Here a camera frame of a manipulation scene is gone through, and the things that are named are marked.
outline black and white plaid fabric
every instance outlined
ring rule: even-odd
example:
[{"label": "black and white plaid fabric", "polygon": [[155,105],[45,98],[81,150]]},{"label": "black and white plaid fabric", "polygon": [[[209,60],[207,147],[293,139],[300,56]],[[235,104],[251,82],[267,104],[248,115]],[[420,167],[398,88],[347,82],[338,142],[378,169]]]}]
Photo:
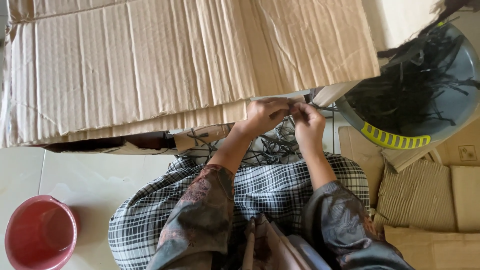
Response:
[{"label": "black and white plaid fabric", "polygon": [[[370,209],[367,178],[355,162],[325,153],[337,179]],[[110,219],[108,243],[122,270],[143,270],[155,253],[171,210],[203,168],[179,158],[167,173],[125,201]],[[290,233],[300,233],[301,210],[312,195],[305,161],[247,167],[235,175],[235,207],[230,244],[243,236],[250,217],[259,213]]]}]

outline pink plastic bucket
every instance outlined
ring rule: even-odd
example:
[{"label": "pink plastic bucket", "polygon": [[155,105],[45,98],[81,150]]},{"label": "pink plastic bucket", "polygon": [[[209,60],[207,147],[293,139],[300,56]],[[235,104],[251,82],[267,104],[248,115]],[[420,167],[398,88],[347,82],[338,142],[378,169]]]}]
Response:
[{"label": "pink plastic bucket", "polygon": [[78,232],[78,217],[68,206],[48,195],[31,197],[8,222],[8,260],[16,270],[59,270],[72,256]]}]

